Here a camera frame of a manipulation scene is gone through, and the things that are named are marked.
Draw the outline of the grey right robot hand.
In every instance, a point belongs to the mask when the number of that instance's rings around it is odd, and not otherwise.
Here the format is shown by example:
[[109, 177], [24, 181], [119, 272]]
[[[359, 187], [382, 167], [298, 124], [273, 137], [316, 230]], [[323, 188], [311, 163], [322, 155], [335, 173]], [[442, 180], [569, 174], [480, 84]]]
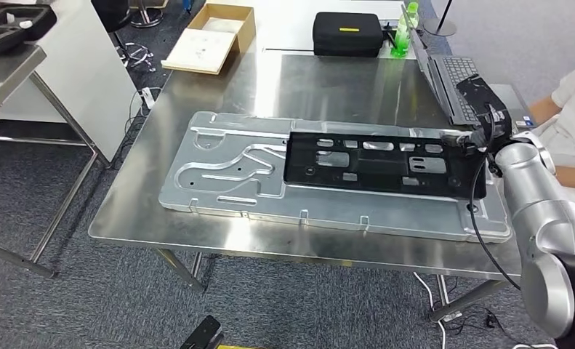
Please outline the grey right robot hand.
[[512, 134], [506, 105], [478, 74], [460, 81], [456, 88], [479, 122], [470, 136], [471, 142], [479, 148], [486, 146], [490, 153], [497, 153], [510, 141]]

